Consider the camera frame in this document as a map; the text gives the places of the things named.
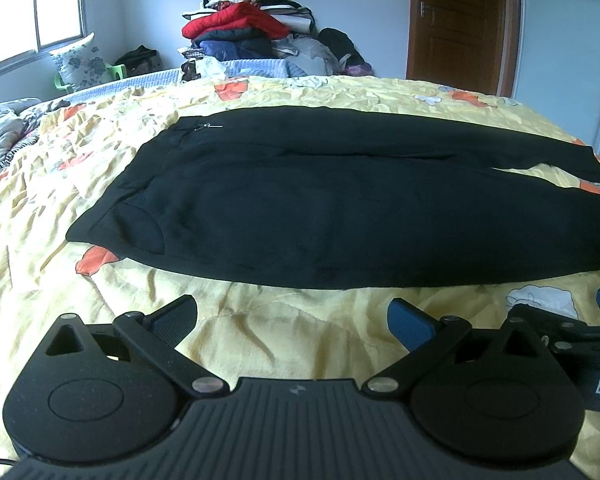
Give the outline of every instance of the green plastic chair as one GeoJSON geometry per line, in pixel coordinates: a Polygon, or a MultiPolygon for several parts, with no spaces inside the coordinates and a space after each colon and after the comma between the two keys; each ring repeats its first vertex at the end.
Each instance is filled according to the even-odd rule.
{"type": "MultiPolygon", "coordinates": [[[[126,66],[124,65],[116,65],[111,66],[108,63],[105,63],[107,67],[107,72],[111,75],[114,81],[119,79],[126,79],[126,66]]],[[[71,85],[65,85],[62,81],[62,76],[60,73],[56,73],[56,77],[54,79],[54,84],[56,85],[56,89],[66,92],[67,95],[74,93],[74,89],[71,85]]]]}

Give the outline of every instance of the wooden door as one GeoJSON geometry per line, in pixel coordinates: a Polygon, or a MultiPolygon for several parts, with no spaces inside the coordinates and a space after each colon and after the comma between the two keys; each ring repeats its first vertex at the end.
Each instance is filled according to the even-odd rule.
{"type": "Polygon", "coordinates": [[[407,78],[510,96],[519,28],[520,0],[411,0],[407,78]]]}

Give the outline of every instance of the door frame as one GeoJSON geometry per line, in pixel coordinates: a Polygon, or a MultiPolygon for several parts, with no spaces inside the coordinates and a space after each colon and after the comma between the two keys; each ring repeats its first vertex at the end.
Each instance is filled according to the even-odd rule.
{"type": "MultiPolygon", "coordinates": [[[[500,36],[502,37],[502,63],[498,80],[499,96],[511,97],[516,79],[518,50],[520,47],[522,0],[505,0],[504,20],[500,20],[500,36]]],[[[407,79],[413,79],[415,48],[415,32],[420,18],[420,0],[411,0],[409,21],[409,46],[407,52],[407,79]]]]}

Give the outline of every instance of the floral pillow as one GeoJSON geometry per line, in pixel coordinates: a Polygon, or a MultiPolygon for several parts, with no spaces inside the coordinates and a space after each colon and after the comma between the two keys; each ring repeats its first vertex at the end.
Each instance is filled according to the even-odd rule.
{"type": "Polygon", "coordinates": [[[50,53],[62,81],[71,85],[75,92],[113,81],[93,38],[91,33],[83,40],[50,53]]]}

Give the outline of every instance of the black pants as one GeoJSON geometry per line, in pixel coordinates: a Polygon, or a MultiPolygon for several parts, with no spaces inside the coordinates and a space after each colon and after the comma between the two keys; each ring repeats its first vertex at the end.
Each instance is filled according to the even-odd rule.
{"type": "Polygon", "coordinates": [[[160,269],[297,288],[444,286],[600,269],[592,150],[456,121],[331,108],[182,118],[67,240],[160,269]],[[222,128],[202,128],[204,123],[222,128]]]}

